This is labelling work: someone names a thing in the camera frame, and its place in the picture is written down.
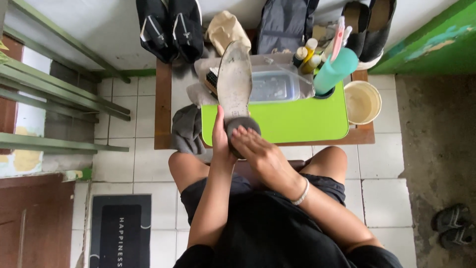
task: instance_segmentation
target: black shorts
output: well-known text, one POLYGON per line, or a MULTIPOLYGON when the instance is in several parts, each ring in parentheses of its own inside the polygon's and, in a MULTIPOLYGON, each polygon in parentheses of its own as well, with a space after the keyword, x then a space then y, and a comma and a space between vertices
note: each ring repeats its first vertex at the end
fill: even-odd
MULTIPOLYGON (((309 180, 309 183, 314 185, 317 189, 323 191, 328 196, 341 203, 343 206, 346 199, 344 194, 345 187, 342 183, 338 183, 329 177, 316 176, 310 174, 301 173, 301 175, 309 180)), ((207 178, 203 178, 191 185, 189 185, 185 190, 183 190, 180 195, 183 205, 187 211, 188 215, 188 224, 192 224, 193 216, 197 210, 198 203, 202 197, 203 190, 205 189, 205 184, 207 183, 207 178)), ((251 185, 249 181, 234 173, 231 179, 231 188, 230 188, 230 203, 232 203, 233 196, 251 193, 251 185)))

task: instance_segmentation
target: beige bag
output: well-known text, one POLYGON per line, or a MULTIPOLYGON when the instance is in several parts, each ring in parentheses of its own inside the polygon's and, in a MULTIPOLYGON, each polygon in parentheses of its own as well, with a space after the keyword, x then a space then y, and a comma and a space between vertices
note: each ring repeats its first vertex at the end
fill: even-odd
POLYGON ((228 44, 232 41, 240 40, 248 51, 251 49, 251 42, 241 27, 235 15, 228 11, 222 11, 215 15, 210 22, 205 39, 210 39, 220 56, 223 55, 228 44))

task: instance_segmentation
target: lime green tabletop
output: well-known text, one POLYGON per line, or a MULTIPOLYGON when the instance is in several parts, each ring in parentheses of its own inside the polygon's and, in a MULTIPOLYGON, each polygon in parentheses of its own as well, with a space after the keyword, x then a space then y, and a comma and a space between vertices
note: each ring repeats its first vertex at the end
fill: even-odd
MULTIPOLYGON (((342 82, 325 100, 310 98, 287 103, 250 104, 249 111, 259 124, 263 138, 271 143, 337 140, 349 131, 342 82)), ((216 105, 202 106, 202 136, 210 146, 216 116, 216 105)))

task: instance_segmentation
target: doormat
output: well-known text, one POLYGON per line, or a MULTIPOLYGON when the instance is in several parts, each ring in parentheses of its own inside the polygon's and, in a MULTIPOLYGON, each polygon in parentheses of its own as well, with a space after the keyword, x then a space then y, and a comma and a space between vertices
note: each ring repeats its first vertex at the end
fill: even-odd
POLYGON ((150 195, 94 196, 89 268, 149 268, 150 195))

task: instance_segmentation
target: brown door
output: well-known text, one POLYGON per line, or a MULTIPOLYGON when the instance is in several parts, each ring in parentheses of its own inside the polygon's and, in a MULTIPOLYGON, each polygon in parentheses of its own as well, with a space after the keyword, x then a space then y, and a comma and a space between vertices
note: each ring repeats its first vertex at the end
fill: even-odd
POLYGON ((62 174, 0 179, 0 266, 67 268, 74 182, 62 174))

